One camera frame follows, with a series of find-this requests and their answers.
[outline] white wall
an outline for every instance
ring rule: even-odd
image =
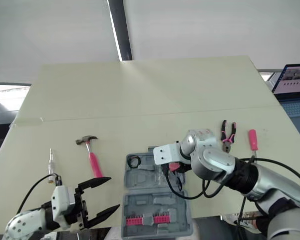
[[[106,0],[0,0],[0,82],[32,83],[45,63],[117,60]]]
[[[300,0],[125,0],[133,59],[248,55],[300,63]]]

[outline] hammer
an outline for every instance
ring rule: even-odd
[[[89,159],[90,159],[90,164],[91,164],[91,168],[93,170],[93,174],[95,178],[101,178],[103,177],[103,174],[101,172],[99,163],[98,163],[98,158],[96,157],[96,155],[94,153],[91,152],[90,150],[90,140],[91,139],[98,139],[96,136],[84,136],[81,139],[75,140],[75,143],[77,145],[80,145],[81,143],[85,143],[86,148],[88,149],[89,152]]]

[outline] pink bit holder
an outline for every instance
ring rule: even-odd
[[[127,226],[133,226],[133,225],[143,225],[142,223],[143,216],[135,216],[135,217],[127,217],[125,220],[125,224]],[[170,223],[170,215],[168,214],[155,214],[153,216],[153,223],[154,224],[169,224]]]

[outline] window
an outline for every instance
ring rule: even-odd
[[[273,75],[273,72],[260,72],[260,75],[261,75],[261,77],[263,78],[263,80],[264,81],[268,81],[270,78],[271,78],[271,76]]]
[[[0,104],[7,111],[19,110],[29,89],[29,85],[0,85]]]

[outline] robotic arm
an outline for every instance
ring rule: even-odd
[[[180,163],[203,180],[212,180],[239,191],[271,217],[268,239],[300,239],[300,186],[257,163],[220,150],[209,129],[188,131],[182,142],[154,148],[157,165]]]
[[[27,240],[36,231],[53,231],[59,227],[63,230],[77,223],[80,230],[89,229],[111,216],[120,205],[112,206],[91,220],[88,220],[86,203],[82,200],[83,190],[95,188],[111,178],[98,177],[82,182],[73,190],[62,184],[55,187],[51,201],[41,207],[24,211],[13,217],[5,228],[6,240]]]

